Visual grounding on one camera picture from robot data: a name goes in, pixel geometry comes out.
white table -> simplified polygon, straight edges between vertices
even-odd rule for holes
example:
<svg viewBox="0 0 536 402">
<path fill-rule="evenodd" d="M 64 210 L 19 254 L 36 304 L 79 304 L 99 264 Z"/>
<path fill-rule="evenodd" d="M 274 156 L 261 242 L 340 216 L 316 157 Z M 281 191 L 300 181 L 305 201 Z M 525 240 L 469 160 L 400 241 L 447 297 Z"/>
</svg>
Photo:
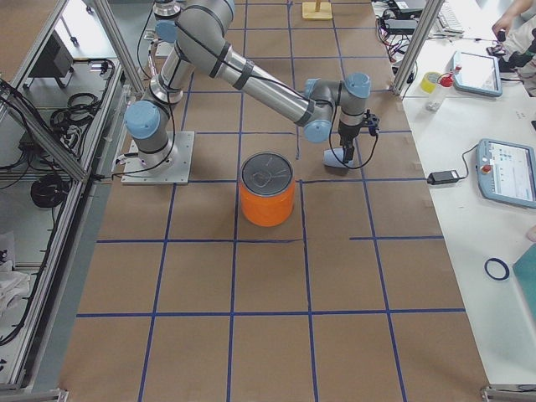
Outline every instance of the white table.
<svg viewBox="0 0 536 402">
<path fill-rule="evenodd" d="M 491 38 L 492 22 L 474 1 L 450 0 L 467 28 L 466 38 Z M 493 99 L 452 91 L 436 112 L 425 110 L 419 87 L 426 71 L 445 71 L 455 50 L 485 54 L 489 42 L 447 39 L 426 42 L 419 73 L 404 106 L 425 174 L 456 169 L 465 173 L 461 154 L 489 137 L 536 148 L 536 99 L 520 83 L 503 83 Z M 484 199 L 477 186 L 475 153 L 466 156 L 469 178 L 430 193 L 445 236 L 484 369 L 491 384 L 536 383 L 536 325 L 515 277 L 494 281 L 483 268 L 490 257 L 510 267 L 530 247 L 525 234 L 536 225 L 536 211 Z"/>
</svg>

black o-ring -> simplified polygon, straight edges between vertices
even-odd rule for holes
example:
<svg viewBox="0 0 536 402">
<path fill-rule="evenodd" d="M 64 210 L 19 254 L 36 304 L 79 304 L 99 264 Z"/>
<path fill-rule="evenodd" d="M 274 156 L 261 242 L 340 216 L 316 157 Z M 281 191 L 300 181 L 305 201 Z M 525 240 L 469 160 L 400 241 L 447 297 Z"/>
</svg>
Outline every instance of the black o-ring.
<svg viewBox="0 0 536 402">
<path fill-rule="evenodd" d="M 493 276 L 488 268 L 488 264 L 490 262 L 497 262 L 503 269 L 504 269 L 504 276 Z M 505 281 L 510 277 L 510 268 L 508 268 L 508 265 L 503 260 L 500 260 L 498 258 L 490 258 L 484 263 L 484 270 L 486 271 L 487 275 L 492 278 L 495 281 Z"/>
</svg>

orange canister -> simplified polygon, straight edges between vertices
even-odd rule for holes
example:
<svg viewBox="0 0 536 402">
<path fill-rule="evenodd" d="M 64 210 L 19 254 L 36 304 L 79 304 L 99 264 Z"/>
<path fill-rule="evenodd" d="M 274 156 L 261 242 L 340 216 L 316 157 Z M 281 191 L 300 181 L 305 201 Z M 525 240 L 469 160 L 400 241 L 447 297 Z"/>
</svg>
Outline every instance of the orange canister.
<svg viewBox="0 0 536 402">
<path fill-rule="evenodd" d="M 294 206 L 294 175 L 291 164 L 274 152 L 249 157 L 240 174 L 240 207 L 244 216 L 259 226 L 282 224 Z"/>
</svg>

spray bottle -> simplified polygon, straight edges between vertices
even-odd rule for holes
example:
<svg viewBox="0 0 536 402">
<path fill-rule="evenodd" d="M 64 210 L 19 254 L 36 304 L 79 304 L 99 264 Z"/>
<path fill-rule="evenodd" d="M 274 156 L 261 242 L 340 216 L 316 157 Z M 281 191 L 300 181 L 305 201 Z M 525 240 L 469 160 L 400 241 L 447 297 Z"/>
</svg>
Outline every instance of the spray bottle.
<svg viewBox="0 0 536 402">
<path fill-rule="evenodd" d="M 426 101 L 426 110 L 438 111 L 440 106 L 443 104 L 443 101 L 445 100 L 446 96 L 451 91 L 451 87 L 454 85 L 454 75 L 458 74 L 460 70 L 461 66 L 457 65 L 454 71 L 450 71 L 446 74 L 443 74 L 439 78 L 434 90 Z"/>
</svg>

black connector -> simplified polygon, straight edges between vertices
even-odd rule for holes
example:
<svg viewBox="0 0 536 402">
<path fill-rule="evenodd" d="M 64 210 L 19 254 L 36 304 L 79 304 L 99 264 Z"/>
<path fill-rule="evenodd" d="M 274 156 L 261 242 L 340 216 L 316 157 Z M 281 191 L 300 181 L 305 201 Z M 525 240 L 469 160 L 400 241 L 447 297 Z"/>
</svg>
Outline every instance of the black connector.
<svg viewBox="0 0 536 402">
<path fill-rule="evenodd" d="M 40 153 L 42 151 L 41 147 L 34 142 L 33 138 L 28 134 L 27 131 L 24 132 L 23 136 L 18 141 L 18 149 L 23 152 Z"/>
<path fill-rule="evenodd" d="M 430 175 L 428 175 L 428 178 L 426 179 L 426 182 L 428 184 L 431 184 L 432 186 L 436 186 L 438 184 L 457 183 L 461 179 L 462 178 L 456 170 L 445 170 L 443 172 L 430 173 Z"/>
<path fill-rule="evenodd" d="M 385 19 L 383 28 L 389 35 L 411 35 L 417 29 L 414 19 Z"/>
</svg>

